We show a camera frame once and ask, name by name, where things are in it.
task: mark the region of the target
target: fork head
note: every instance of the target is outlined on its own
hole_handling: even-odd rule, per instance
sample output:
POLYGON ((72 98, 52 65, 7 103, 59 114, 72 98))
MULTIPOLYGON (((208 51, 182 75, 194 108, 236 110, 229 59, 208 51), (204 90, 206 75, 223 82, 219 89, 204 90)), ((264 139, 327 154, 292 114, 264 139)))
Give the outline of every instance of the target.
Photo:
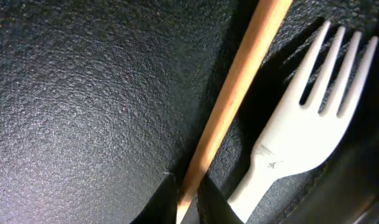
POLYGON ((377 37, 369 42, 344 98, 361 38, 361 33, 355 32, 327 103, 319 110, 345 34, 345 28, 339 27, 307 101, 300 105, 329 26, 327 21, 321 27, 253 149, 255 165, 273 164, 269 169, 278 171, 277 178, 313 169, 329 157, 349 126, 365 85, 377 37))

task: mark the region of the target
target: utensil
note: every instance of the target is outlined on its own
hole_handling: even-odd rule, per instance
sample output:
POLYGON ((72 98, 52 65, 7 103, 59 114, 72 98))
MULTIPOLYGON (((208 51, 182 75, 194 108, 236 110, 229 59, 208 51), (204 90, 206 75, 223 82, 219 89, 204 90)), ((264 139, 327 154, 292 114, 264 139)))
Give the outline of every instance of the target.
POLYGON ((195 197, 291 3, 292 0, 259 1, 184 177, 177 223, 195 197))
POLYGON ((351 122, 367 79, 377 37, 370 40, 349 92, 343 99, 361 39, 360 32, 354 33, 333 90, 320 111, 345 33, 345 28, 339 27, 306 103, 299 103, 329 26, 329 21, 322 25, 257 139, 251 153, 249 171, 228 199, 231 208, 244 223, 275 180, 311 170, 323 163, 351 122))

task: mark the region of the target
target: white plastic fork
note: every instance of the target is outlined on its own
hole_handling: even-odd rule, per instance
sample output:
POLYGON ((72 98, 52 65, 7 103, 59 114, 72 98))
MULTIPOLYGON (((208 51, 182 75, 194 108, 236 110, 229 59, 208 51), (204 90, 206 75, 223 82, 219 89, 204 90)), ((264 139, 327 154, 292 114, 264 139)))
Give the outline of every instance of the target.
POLYGON ((228 199, 244 223, 275 180, 319 166, 336 148, 350 124, 375 53, 377 37, 370 40, 340 107, 361 37, 360 32, 354 33, 333 90, 319 111, 345 33, 345 28, 339 27, 306 103, 299 103, 329 26, 330 22, 326 21, 321 27, 257 139, 249 171, 228 199))

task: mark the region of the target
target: wooden dowel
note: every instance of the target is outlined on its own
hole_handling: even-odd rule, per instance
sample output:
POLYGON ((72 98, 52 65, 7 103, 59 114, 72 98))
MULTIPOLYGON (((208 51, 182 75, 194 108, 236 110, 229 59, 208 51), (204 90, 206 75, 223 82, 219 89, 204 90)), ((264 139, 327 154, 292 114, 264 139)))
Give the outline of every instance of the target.
POLYGON ((282 23, 292 0, 260 0, 207 121, 181 188, 180 224, 282 23))

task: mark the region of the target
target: black textured surface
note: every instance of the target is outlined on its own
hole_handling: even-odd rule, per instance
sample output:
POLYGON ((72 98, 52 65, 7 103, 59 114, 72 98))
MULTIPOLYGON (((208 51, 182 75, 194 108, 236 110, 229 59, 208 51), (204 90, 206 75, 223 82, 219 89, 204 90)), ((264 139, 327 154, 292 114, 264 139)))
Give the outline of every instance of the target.
MULTIPOLYGON (((133 221, 163 172, 182 178, 255 7, 0 2, 0 223, 133 221)), ((294 2, 208 173, 224 197, 319 21, 367 40, 378 18, 379 1, 294 2)), ((249 223, 285 216, 321 172, 277 181, 249 223)))

